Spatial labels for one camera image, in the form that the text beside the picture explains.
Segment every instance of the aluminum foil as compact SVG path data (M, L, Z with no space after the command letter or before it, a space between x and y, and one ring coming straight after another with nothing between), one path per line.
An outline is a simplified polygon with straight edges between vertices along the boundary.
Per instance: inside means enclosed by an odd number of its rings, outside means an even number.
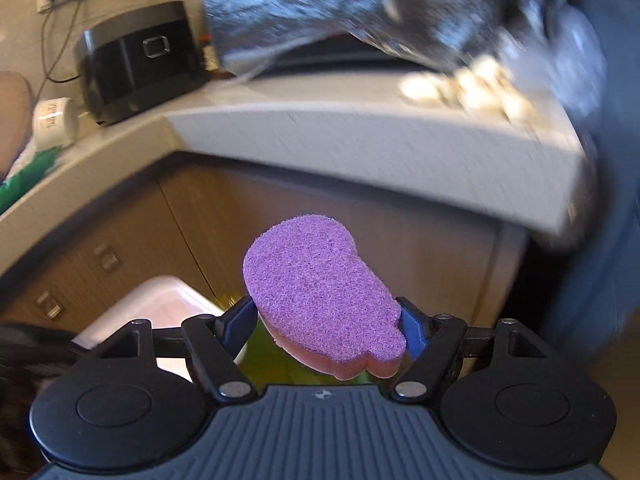
M504 0L203 1L221 66L238 74L345 32L449 72L490 47L504 14Z

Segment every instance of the black appliance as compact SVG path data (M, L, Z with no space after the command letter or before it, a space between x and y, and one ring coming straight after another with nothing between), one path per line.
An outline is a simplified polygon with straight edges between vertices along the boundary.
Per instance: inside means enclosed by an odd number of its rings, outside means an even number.
M203 85L183 2L143 7L84 31L76 45L84 102L113 124Z

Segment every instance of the white mug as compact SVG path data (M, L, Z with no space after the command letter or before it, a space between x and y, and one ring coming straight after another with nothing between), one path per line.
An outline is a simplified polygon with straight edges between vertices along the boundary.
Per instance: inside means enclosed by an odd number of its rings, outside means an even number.
M36 150L73 144L78 135L78 110L68 97L40 101L33 111Z

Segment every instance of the kitchen counter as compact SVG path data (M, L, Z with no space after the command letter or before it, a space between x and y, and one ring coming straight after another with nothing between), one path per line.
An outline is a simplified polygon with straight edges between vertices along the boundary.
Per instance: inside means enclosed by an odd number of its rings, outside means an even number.
M403 102L401 73L210 83L107 128L0 217L0 273L97 196L185 150L390 189L560 234L586 156L559 105L546 127Z

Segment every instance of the sponge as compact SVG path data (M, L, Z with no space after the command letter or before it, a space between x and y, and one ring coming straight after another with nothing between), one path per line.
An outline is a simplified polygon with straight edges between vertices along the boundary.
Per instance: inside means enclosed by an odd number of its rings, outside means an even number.
M265 326L298 361L343 381L364 370L380 378L398 371L400 306L340 222L281 222L249 248L242 271Z

